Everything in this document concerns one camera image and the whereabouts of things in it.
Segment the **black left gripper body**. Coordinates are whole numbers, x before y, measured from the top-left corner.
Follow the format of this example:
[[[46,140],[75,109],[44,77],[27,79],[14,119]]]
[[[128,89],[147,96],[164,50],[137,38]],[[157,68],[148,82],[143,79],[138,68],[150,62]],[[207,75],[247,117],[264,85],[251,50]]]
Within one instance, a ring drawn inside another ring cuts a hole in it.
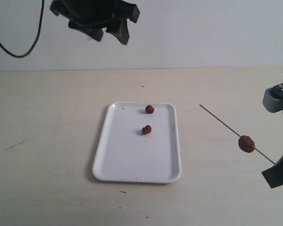
[[[54,0],[51,12],[69,20],[69,28],[96,29],[121,19],[138,21],[140,10],[136,4],[123,0]]]

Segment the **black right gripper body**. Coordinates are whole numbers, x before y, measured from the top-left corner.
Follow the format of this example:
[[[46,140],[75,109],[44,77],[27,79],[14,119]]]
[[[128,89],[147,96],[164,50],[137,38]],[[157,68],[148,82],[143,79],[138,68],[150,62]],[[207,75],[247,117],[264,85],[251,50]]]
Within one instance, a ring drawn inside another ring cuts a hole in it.
[[[263,171],[262,175],[270,188],[283,186],[283,155],[273,167]]]

